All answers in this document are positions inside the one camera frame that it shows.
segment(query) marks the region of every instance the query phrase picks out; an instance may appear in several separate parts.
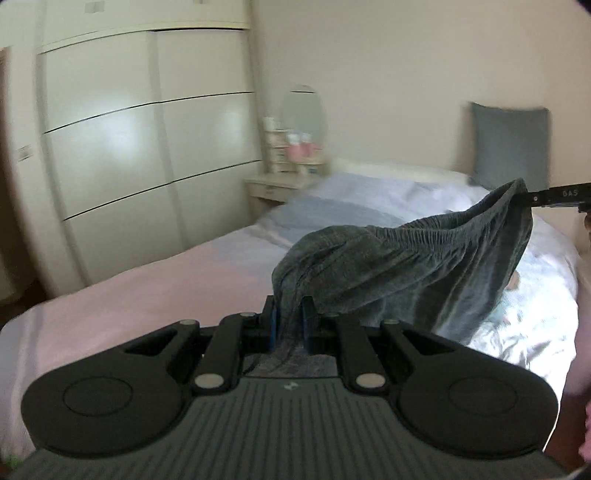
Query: white wall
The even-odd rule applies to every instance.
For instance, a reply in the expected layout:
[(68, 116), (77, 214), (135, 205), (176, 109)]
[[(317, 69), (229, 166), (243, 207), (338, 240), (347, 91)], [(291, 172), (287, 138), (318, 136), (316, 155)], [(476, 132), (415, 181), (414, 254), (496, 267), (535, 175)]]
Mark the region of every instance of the white wall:
[(2, 305), (3, 301), (9, 299), (15, 293), (16, 292), (12, 282), (10, 281), (8, 271), (4, 267), (2, 257), (0, 257), (0, 305)]
[[(253, 0), (278, 115), (317, 90), (332, 156), (471, 173), (470, 101), (550, 109), (551, 184), (591, 181), (591, 16), (574, 0)], [(588, 248), (582, 218), (543, 211)]]
[[(9, 175), (37, 270), (47, 290), (61, 295), (79, 290), (84, 284), (54, 207), (41, 148), (36, 85), (36, 46), (40, 43), (35, 37), (37, 5), (37, 0), (5, 0), (0, 4), (0, 48), (9, 47), (5, 91)], [(25, 146), (30, 148), (31, 157), (17, 161), (17, 150)]]

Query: floor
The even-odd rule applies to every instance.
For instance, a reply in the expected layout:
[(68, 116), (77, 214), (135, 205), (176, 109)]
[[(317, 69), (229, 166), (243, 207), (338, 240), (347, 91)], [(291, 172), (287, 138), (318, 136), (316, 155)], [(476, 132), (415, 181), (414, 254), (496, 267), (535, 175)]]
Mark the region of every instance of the floor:
[(0, 305), (0, 330), (9, 320), (46, 300), (48, 300), (48, 296), (45, 289), (41, 283), (35, 280), (20, 299), (7, 305)]

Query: oval mirror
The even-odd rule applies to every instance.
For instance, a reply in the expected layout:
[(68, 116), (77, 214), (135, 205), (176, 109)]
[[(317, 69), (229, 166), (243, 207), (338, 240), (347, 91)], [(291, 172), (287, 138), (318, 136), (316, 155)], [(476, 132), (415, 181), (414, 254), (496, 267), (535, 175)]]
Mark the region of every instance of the oval mirror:
[(285, 96), (281, 121), (287, 129), (310, 134), (312, 143), (323, 146), (326, 120), (320, 96), (307, 85), (292, 88)]

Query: gray pants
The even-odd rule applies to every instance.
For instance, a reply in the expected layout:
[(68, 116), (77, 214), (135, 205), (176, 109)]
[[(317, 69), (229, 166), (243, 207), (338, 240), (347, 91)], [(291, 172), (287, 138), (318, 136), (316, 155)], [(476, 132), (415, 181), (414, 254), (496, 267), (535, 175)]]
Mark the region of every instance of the gray pants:
[(253, 372), (324, 376), (332, 359), (306, 358), (301, 298), (318, 311), (354, 313), (362, 325), (395, 318), (467, 342), (496, 306), (530, 238), (531, 209), (511, 205), (525, 192), (516, 180), (465, 212), (397, 228), (331, 226), (301, 238), (273, 272), (281, 312), (277, 350)]

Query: round pad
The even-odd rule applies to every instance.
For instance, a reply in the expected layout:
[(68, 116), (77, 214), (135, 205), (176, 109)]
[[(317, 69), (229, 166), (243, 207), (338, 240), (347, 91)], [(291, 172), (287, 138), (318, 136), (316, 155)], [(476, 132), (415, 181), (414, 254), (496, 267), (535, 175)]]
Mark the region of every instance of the round pad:
[(509, 384), (493, 378), (468, 377), (450, 387), (449, 400), (467, 413), (486, 417), (512, 409), (517, 393)]
[(100, 417), (125, 408), (133, 396), (132, 388), (118, 378), (85, 378), (64, 393), (64, 403), (79, 415)]
[(541, 378), (478, 355), (424, 357), (403, 385), (398, 408), (415, 433), (439, 449), (505, 458), (542, 448), (557, 415)]
[(114, 455), (161, 436), (182, 406), (180, 387), (157, 357), (107, 351), (34, 381), (22, 418), (36, 447)]

